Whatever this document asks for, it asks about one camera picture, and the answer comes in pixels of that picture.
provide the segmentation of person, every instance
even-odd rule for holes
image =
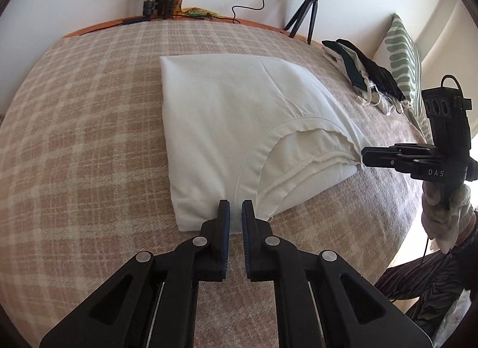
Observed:
[[[419,297],[406,314],[431,339],[463,290],[470,290],[472,305],[442,347],[471,347],[478,341],[478,225],[470,188],[455,190],[449,209],[440,202],[441,184],[424,181],[422,189],[422,225],[440,250],[388,268],[375,287],[391,300]]]

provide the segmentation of silver screw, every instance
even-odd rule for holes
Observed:
[[[136,254],[136,260],[140,263],[146,263],[149,259],[151,259],[151,254],[146,251],[142,251]]]
[[[266,238],[266,244],[267,245],[279,245],[281,240],[278,237],[275,236],[269,236]]]
[[[328,262],[333,262],[337,260],[337,254],[334,251],[325,251],[322,253],[322,257]]]
[[[203,245],[207,244],[207,239],[205,237],[202,237],[202,236],[195,237],[193,239],[193,244],[196,247],[202,247]]]

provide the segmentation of black tripod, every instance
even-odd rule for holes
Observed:
[[[295,25],[291,33],[289,34],[290,38],[293,38],[295,36],[302,22],[305,19],[305,15],[307,15],[307,12],[309,12],[310,6],[312,6],[312,14],[310,15],[310,24],[309,24],[309,35],[307,35],[307,43],[310,44],[312,40],[312,33],[314,32],[315,17],[317,16],[317,3],[318,3],[318,0],[304,0],[304,2],[299,7],[297,12],[294,13],[290,22],[288,22],[284,28],[285,31],[288,31],[289,28],[291,28],[295,22]]]

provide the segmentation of white folded shirt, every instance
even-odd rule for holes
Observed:
[[[273,57],[161,57],[171,200],[179,230],[199,230],[231,203],[256,217],[298,205],[360,167],[370,145],[306,68]]]

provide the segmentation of beige checkered blanket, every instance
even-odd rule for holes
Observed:
[[[174,249],[159,58],[240,53],[305,66],[375,145],[419,141],[403,115],[362,107],[317,46],[218,22],[161,21],[63,39],[33,68],[0,128],[0,303],[32,344],[140,250]],[[363,172],[272,221],[300,249],[338,251],[375,281],[420,201],[420,183]],[[196,347],[277,346],[271,283],[249,283],[242,239],[228,279],[201,283]]]

